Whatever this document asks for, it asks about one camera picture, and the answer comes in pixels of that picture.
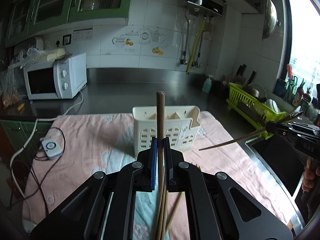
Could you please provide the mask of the person's right hand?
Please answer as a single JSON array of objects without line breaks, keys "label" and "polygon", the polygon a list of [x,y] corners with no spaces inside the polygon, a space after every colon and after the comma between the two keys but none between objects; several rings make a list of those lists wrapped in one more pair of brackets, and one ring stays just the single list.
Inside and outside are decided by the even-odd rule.
[{"label": "person's right hand", "polygon": [[319,163],[308,157],[302,182],[302,190],[304,192],[309,192],[314,187],[316,176],[319,177]]}]

